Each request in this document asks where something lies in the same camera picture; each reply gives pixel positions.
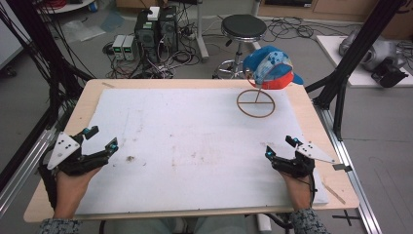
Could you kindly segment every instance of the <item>black stool seat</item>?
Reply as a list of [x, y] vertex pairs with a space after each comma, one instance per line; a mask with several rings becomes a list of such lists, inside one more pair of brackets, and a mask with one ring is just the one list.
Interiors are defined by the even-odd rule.
[[233, 15], [222, 21], [221, 28], [226, 36], [249, 42], [260, 40], [267, 30], [267, 25], [263, 20], [252, 15]]

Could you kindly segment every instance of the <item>hand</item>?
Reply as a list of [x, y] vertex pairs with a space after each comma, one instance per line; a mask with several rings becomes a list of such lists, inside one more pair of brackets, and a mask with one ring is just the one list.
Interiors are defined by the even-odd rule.
[[294, 178], [291, 175], [280, 173], [285, 180], [289, 198], [294, 211], [308, 209], [311, 207], [310, 177]]
[[88, 189], [89, 182], [100, 169], [97, 168], [78, 176], [69, 176], [64, 172], [57, 173], [57, 204], [53, 218], [73, 218], [80, 201]]

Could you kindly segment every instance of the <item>round stool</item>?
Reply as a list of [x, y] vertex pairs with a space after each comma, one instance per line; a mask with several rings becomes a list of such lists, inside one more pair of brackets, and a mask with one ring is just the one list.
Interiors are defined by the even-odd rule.
[[244, 78], [243, 70], [239, 69], [240, 64], [243, 63], [240, 61], [240, 57], [243, 54], [243, 43], [252, 43], [261, 40], [266, 30], [267, 25], [265, 22], [252, 15], [233, 15], [225, 18], [221, 24], [221, 31], [230, 39], [226, 46], [229, 46], [232, 41], [238, 41], [238, 50], [234, 59], [226, 60], [216, 67], [212, 78]]

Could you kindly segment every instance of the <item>sleeve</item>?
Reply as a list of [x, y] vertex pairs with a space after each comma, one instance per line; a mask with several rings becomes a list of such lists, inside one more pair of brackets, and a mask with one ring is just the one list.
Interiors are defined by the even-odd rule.
[[316, 212], [309, 208], [291, 215], [295, 234], [329, 233]]
[[48, 218], [43, 220], [36, 234], [78, 234], [81, 224], [79, 220]]

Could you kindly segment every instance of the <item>baseball cap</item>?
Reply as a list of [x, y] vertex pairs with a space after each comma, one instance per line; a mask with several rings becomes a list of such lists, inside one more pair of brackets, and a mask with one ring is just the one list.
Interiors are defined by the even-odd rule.
[[280, 90], [290, 82], [303, 85], [303, 79], [292, 71], [292, 62], [288, 55], [273, 46], [256, 50], [243, 61], [243, 72], [252, 72], [255, 83], [249, 83], [264, 90]]

